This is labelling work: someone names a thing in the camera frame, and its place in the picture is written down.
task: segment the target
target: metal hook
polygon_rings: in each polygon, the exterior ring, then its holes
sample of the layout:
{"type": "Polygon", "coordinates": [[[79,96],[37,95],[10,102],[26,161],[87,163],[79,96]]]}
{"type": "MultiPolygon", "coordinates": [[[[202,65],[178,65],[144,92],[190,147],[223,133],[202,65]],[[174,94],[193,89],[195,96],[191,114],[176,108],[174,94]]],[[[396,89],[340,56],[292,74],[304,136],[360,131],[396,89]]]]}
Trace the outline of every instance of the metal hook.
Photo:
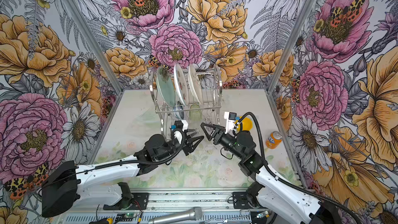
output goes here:
{"type": "Polygon", "coordinates": [[[223,224],[223,223],[250,223],[250,224],[252,224],[252,222],[248,221],[248,220],[247,221],[230,221],[230,220],[236,220],[236,219],[241,219],[241,218],[245,218],[245,217],[250,217],[250,210],[248,210],[247,208],[243,208],[243,209],[239,210],[239,214],[242,214],[242,211],[248,211],[249,213],[247,215],[244,215],[244,216],[232,217],[232,218],[227,218],[227,219],[222,219],[222,218],[221,219],[217,219],[215,217],[212,217],[209,220],[206,220],[206,221],[201,222],[201,223],[210,224],[208,222],[211,221],[211,220],[221,220],[222,222],[218,222],[216,224],[223,224]]]}

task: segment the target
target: light green plate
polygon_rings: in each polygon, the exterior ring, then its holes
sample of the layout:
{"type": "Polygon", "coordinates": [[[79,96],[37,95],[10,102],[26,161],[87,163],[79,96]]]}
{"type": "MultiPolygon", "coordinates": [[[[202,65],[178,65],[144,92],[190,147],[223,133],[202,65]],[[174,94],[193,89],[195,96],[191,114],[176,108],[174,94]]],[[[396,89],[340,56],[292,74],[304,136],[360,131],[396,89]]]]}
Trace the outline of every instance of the light green plate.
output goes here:
{"type": "Polygon", "coordinates": [[[170,73],[164,67],[158,68],[156,85],[166,104],[169,105],[169,107],[174,107],[176,104],[176,92],[174,91],[170,73]]]}

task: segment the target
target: plate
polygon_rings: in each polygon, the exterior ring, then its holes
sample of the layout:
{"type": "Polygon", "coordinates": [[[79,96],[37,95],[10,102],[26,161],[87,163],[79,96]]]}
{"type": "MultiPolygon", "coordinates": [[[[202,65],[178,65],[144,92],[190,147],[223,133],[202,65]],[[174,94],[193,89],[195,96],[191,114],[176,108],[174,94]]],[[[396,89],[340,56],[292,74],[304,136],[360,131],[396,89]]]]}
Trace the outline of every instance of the plate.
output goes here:
{"type": "Polygon", "coordinates": [[[195,100],[199,103],[203,103],[202,87],[200,86],[199,78],[193,64],[188,68],[188,82],[195,100]]]}
{"type": "Polygon", "coordinates": [[[170,74],[164,67],[159,67],[156,73],[156,86],[160,95],[169,107],[176,104],[176,92],[170,74]]]}
{"type": "Polygon", "coordinates": [[[181,66],[177,63],[174,65],[174,83],[176,84],[177,94],[181,102],[188,105],[188,86],[185,80],[184,72],[182,72],[181,66]]]}

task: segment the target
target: orange soda can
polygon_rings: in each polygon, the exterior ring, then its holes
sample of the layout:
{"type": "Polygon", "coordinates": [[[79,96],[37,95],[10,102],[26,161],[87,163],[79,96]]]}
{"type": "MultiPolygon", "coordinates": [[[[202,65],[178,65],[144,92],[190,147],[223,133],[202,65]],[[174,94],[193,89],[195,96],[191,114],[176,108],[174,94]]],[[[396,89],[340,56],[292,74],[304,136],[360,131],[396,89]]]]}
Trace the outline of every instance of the orange soda can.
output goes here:
{"type": "Polygon", "coordinates": [[[266,146],[270,149],[275,149],[282,142],[282,134],[278,131],[271,132],[266,141],[266,146]]]}

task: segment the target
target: white plate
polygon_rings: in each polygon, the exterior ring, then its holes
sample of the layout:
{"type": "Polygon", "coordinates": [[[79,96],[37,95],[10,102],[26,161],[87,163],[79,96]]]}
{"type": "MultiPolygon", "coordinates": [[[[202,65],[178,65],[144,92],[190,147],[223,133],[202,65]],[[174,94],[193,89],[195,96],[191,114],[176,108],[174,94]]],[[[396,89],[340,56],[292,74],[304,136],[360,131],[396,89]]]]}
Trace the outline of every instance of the white plate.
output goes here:
{"type": "Polygon", "coordinates": [[[193,97],[199,103],[203,103],[202,87],[200,85],[199,78],[196,74],[196,70],[193,64],[191,64],[188,68],[188,82],[189,86],[191,87],[191,92],[193,94],[193,97]]]}
{"type": "Polygon", "coordinates": [[[188,105],[188,86],[185,80],[184,72],[182,72],[181,66],[177,63],[174,65],[174,84],[176,85],[177,94],[181,102],[188,105]]]}

